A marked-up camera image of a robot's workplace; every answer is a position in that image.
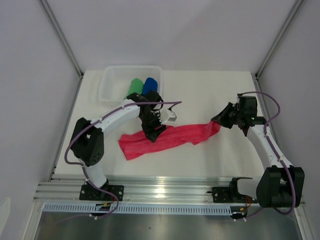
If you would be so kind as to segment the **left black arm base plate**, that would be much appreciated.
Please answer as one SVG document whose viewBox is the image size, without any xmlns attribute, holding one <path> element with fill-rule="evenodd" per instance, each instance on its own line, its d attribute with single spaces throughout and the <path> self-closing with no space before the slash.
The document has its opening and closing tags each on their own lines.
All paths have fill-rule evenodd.
<svg viewBox="0 0 320 240">
<path fill-rule="evenodd" d="M 123 185 L 108 185 L 107 188 L 103 188 L 105 191 L 115 195 L 121 202 L 124 196 L 125 187 Z M 115 201 L 115 197 L 95 189 L 90 184 L 84 184 L 81 186 L 79 193 L 79 200 L 81 201 Z"/>
</svg>

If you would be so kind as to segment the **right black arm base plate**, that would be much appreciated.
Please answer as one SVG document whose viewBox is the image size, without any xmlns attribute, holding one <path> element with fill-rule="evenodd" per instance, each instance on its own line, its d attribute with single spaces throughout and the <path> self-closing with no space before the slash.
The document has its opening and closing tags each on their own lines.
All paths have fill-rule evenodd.
<svg viewBox="0 0 320 240">
<path fill-rule="evenodd" d="M 250 200 L 250 203 L 257 204 L 258 201 L 255 197 L 241 194 L 238 191 L 238 181 L 241 179 L 250 179 L 249 177 L 233 177 L 228 186 L 214 186 L 207 194 L 212 195 L 214 203 L 226 204 L 237 203 L 245 204 L 246 200 Z"/>
</svg>

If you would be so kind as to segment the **pink towel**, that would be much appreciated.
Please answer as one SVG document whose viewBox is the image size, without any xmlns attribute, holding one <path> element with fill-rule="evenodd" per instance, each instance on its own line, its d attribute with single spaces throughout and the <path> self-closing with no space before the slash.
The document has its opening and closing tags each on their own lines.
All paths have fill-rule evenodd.
<svg viewBox="0 0 320 240">
<path fill-rule="evenodd" d="M 155 142 L 151 142 L 143 131 L 139 131 L 123 134 L 118 145 L 126 160 L 130 161 L 145 154 L 162 152 L 185 144 L 196 146 L 216 135 L 220 129 L 221 126 L 212 121 L 206 124 L 169 125 Z"/>
</svg>

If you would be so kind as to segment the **white plastic basket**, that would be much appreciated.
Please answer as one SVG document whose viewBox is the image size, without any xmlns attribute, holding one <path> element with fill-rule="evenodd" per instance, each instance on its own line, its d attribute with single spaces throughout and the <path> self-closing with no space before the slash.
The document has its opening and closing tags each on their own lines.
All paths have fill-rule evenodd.
<svg viewBox="0 0 320 240">
<path fill-rule="evenodd" d="M 117 105 L 126 97 L 131 81 L 143 82 L 153 78 L 157 82 L 157 92 L 163 95 L 163 69 L 155 65 L 118 65 L 105 68 L 98 88 L 98 99 L 111 105 Z"/>
</svg>

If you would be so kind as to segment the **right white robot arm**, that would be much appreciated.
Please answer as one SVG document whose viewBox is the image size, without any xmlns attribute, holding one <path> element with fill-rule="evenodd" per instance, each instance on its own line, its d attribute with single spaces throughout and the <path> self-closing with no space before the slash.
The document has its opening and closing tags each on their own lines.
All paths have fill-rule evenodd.
<svg viewBox="0 0 320 240">
<path fill-rule="evenodd" d="M 305 172 L 295 167 L 280 150 L 271 134 L 272 118 L 258 115 L 258 100 L 253 91 L 239 93 L 237 102 L 229 102 L 211 121 L 228 129 L 237 126 L 255 148 L 264 168 L 260 178 L 232 178 L 228 187 L 232 201 L 250 197 L 261 208 L 273 208 L 280 214 L 282 208 L 287 208 L 286 214 L 289 214 L 300 205 Z"/>
</svg>

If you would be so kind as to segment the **green towel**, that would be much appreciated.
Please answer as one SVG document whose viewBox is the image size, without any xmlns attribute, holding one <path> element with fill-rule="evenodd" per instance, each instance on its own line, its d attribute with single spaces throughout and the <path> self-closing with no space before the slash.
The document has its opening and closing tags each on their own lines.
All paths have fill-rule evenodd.
<svg viewBox="0 0 320 240">
<path fill-rule="evenodd" d="M 144 82 L 139 78 L 134 78 L 129 85 L 127 94 L 124 99 L 133 93 L 141 94 L 143 92 Z"/>
</svg>

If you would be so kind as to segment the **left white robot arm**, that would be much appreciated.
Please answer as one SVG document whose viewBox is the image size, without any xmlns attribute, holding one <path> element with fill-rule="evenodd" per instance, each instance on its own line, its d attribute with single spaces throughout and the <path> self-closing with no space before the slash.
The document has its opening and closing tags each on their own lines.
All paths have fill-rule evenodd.
<svg viewBox="0 0 320 240">
<path fill-rule="evenodd" d="M 121 106 L 102 117 L 77 120 L 64 160 L 69 165 L 81 166 L 85 178 L 93 185 L 90 192 L 97 200 L 105 199 L 109 193 L 108 179 L 99 164 L 105 153 L 105 138 L 128 121 L 140 118 L 142 134 L 148 142 L 156 142 L 167 128 L 161 120 L 160 111 L 155 110 L 162 101 L 153 90 L 147 94 L 134 92 Z"/>
</svg>

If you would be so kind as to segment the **blue towel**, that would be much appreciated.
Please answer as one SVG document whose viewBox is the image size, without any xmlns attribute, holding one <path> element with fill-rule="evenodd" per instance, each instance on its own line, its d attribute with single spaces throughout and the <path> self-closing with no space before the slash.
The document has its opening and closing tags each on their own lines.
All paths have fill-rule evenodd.
<svg viewBox="0 0 320 240">
<path fill-rule="evenodd" d="M 150 91 L 154 91 L 154 92 L 158 91 L 158 82 L 152 77 L 148 77 L 145 80 L 145 82 L 143 84 L 143 88 L 142 88 L 142 94 L 146 95 Z"/>
</svg>

